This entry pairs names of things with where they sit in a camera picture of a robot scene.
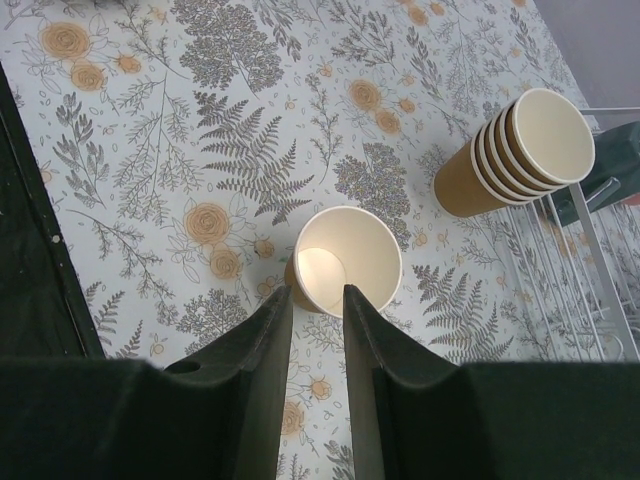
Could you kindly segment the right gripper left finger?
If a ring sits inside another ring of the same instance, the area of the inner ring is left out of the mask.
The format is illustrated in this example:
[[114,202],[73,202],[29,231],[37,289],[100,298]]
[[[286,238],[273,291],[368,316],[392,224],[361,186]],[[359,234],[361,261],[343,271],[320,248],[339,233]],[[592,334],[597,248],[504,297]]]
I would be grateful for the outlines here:
[[272,479],[292,334],[280,287],[248,319],[163,370],[126,377],[104,443],[107,479]]

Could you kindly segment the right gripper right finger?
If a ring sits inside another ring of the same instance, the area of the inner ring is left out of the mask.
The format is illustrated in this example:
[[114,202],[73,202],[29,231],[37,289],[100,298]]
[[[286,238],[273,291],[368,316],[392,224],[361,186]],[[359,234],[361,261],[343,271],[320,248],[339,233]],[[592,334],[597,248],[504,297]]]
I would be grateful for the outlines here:
[[455,365],[343,297],[352,448],[360,479],[635,479],[635,363]]

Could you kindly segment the single brown paper cup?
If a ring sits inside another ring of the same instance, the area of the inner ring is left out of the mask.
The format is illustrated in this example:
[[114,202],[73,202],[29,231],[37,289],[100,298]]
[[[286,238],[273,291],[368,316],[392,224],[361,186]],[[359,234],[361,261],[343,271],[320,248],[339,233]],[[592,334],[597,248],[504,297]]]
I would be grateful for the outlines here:
[[379,311],[402,280],[402,252],[389,227],[354,206],[314,214],[301,228],[285,277],[302,309],[340,318],[343,289],[356,286]]

